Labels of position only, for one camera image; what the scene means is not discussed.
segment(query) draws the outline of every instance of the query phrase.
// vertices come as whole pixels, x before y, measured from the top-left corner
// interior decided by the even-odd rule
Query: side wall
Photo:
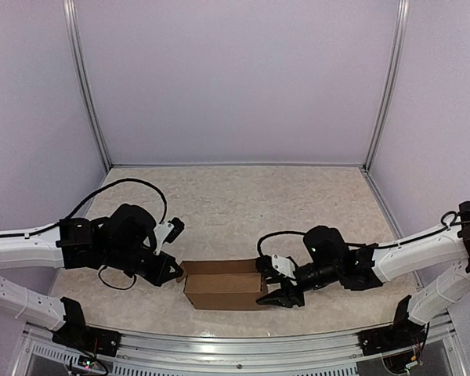
[[[66,215],[103,179],[61,1],[0,1],[0,230]],[[2,273],[46,293],[55,270]],[[0,313],[0,376],[23,323]]]
[[[372,175],[404,235],[470,200],[470,0],[411,2]],[[447,267],[423,270],[423,281]],[[450,315],[470,366],[470,295]]]

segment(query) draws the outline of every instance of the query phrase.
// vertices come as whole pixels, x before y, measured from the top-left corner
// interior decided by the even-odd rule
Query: floor
[[[257,253],[258,239],[278,230],[301,230],[324,224],[337,227],[345,241],[392,239],[389,227],[357,168],[318,167],[176,167],[114,168],[105,183],[124,177],[159,186],[168,199],[168,219],[180,217],[185,231],[163,250],[182,260],[247,259]],[[124,183],[99,195],[88,218],[111,215],[122,203],[138,204],[156,219],[157,194]],[[300,237],[267,240],[266,253],[291,255],[309,262]],[[131,281],[107,269],[117,286]],[[79,301],[89,324],[128,331],[205,337],[265,337],[340,331],[392,320],[399,300],[416,291],[410,276],[371,291],[345,291],[339,284],[309,291],[302,308],[258,312],[195,310],[171,281],[154,287],[142,279],[129,291],[105,287],[92,269],[63,270],[54,296]]]

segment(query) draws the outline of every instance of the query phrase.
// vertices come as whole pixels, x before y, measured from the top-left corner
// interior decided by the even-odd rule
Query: black bracket
[[[423,343],[427,333],[425,326],[417,325],[409,320],[407,307],[411,296],[402,299],[397,306],[393,324],[361,331],[358,335],[362,354],[365,356],[386,353]]]
[[[115,357],[120,345],[121,334],[85,324],[80,303],[61,298],[64,304],[65,324],[52,333],[52,341],[74,349]]]

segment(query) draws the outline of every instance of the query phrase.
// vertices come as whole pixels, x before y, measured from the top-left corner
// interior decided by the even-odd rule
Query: box flap
[[[259,293],[262,277],[259,273],[193,274],[188,276],[185,294]]]
[[[219,260],[219,261],[183,261],[181,262],[183,275],[176,279],[181,282],[186,276],[192,274],[238,274],[257,273],[256,259],[245,260]]]

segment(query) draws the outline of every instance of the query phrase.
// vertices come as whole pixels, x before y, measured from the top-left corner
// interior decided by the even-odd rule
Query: back wall
[[[117,165],[361,165],[397,0],[77,2]]]

